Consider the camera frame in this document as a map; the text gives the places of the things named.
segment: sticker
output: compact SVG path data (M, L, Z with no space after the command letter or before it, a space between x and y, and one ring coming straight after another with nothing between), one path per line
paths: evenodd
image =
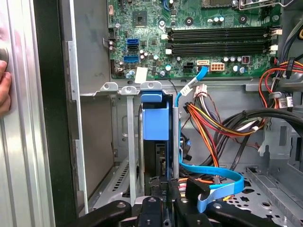
M136 76L134 78L134 82L136 84L141 84L146 82L147 70L148 70L147 68L137 67Z
M287 108L287 99L286 98L279 98L278 102L279 102L280 109Z
M183 96L187 96L192 90L193 90L193 89L190 88L190 87L188 86L188 84L186 84L186 85L184 86L184 88L182 88L182 89L180 90L180 93L181 93Z
M294 102L293 102L293 97L286 97L287 99L287 107L293 107L294 106Z

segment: motherboard connector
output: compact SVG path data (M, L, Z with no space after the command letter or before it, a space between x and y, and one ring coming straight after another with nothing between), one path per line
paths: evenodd
M221 62L214 62L210 65L211 72L225 71L225 64Z

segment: black plastic clip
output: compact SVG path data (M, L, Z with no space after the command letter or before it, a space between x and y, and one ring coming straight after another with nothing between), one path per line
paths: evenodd
M286 79L289 79L292 75L293 67L294 67L295 58L290 58L289 63L286 70Z

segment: finger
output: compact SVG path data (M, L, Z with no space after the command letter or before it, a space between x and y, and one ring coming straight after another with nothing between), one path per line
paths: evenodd
M8 96L4 103L0 106L0 117L5 115L10 108L10 97Z
M6 69L7 63L5 61L0 61L0 78L2 77L5 69Z
M4 103L4 101L9 96L10 84L11 84L11 75L9 72L5 72L4 77L0 82L0 104Z

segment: black ram slot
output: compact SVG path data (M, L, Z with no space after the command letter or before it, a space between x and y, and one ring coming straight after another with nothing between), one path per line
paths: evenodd
M187 55L231 55L259 54L268 52L268 43L218 43L218 44L173 44L172 54Z
M167 29L170 42L207 42L207 41L229 41L229 40L258 40L268 37L268 27L241 27L241 28L214 28L214 29L192 29L172 30Z

